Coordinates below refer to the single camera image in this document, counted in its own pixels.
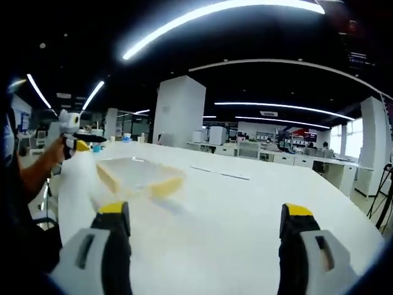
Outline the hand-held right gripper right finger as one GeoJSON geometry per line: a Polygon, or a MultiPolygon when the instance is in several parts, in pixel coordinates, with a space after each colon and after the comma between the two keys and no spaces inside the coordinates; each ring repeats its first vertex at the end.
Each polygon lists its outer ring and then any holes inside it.
{"type": "Polygon", "coordinates": [[[279,239],[279,294],[344,294],[358,280],[349,251],[309,209],[284,203],[279,239]]]}

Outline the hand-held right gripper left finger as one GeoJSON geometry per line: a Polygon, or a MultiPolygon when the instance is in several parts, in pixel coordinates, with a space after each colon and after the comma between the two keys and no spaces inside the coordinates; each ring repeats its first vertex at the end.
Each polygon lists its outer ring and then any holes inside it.
{"type": "Polygon", "coordinates": [[[50,278],[63,294],[131,294],[128,202],[102,206],[63,246],[50,278]]]}

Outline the person's left hand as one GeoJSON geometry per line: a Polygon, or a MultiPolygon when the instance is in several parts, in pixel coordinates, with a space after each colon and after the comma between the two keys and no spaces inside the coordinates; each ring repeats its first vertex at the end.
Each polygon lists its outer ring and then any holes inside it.
{"type": "Polygon", "coordinates": [[[61,163],[64,160],[64,144],[61,137],[53,142],[50,147],[50,153],[55,164],[61,163]]]}

